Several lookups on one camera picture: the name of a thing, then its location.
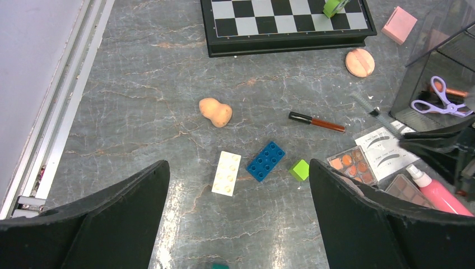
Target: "makeup sponge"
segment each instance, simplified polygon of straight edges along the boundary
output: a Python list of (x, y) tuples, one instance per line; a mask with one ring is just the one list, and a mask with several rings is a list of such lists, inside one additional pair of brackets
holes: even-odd
[(346, 55), (345, 62), (348, 71), (357, 77), (367, 77), (374, 71), (374, 59), (364, 49), (354, 49)]

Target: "chess board frame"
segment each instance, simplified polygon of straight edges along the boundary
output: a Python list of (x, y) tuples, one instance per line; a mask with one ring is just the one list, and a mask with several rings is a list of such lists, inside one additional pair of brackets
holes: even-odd
[(212, 0), (201, 0), (209, 57), (291, 52), (298, 50), (364, 47), (368, 36), (377, 34), (366, 0), (358, 1), (367, 21), (367, 29), (308, 31), (288, 34), (217, 36)]

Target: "eyeshadow palette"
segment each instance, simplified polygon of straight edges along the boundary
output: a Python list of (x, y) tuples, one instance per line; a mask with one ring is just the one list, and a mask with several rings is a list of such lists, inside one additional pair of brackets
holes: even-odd
[(355, 179), (359, 182), (363, 182), (367, 185), (375, 185), (376, 177), (374, 176), (371, 168), (368, 165), (360, 146), (356, 146), (352, 149), (336, 154), (327, 158), (330, 166), (347, 175), (348, 177)]
[(386, 193), (404, 201), (435, 209), (424, 194), (403, 174), (399, 174), (394, 178), (387, 187)]

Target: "black plastic container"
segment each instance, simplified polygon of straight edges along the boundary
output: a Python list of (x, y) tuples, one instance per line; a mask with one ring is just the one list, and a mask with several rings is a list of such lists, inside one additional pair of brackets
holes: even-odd
[[(468, 119), (421, 114), (411, 108), (411, 102), (427, 91), (432, 76), (460, 91), (470, 92), (475, 85), (475, 0), (444, 0), (430, 11), (406, 67), (392, 117), (420, 132)], [(463, 98), (454, 99), (463, 102)]]

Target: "lego brick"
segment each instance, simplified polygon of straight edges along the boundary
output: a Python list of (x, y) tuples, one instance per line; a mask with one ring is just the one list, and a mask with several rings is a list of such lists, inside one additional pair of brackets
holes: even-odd
[(284, 157), (285, 152), (274, 142), (270, 142), (257, 157), (249, 164), (246, 170), (257, 181), (261, 182)]
[(309, 177), (309, 164), (305, 160), (300, 160), (288, 171), (297, 181), (304, 181)]
[(229, 266), (226, 265), (213, 265), (212, 269), (229, 269)]
[(221, 151), (212, 192), (232, 196), (238, 177), (239, 162), (241, 155)]
[(417, 19), (400, 7), (396, 7), (388, 22), (384, 25), (382, 32), (402, 45), (407, 36), (412, 31)]

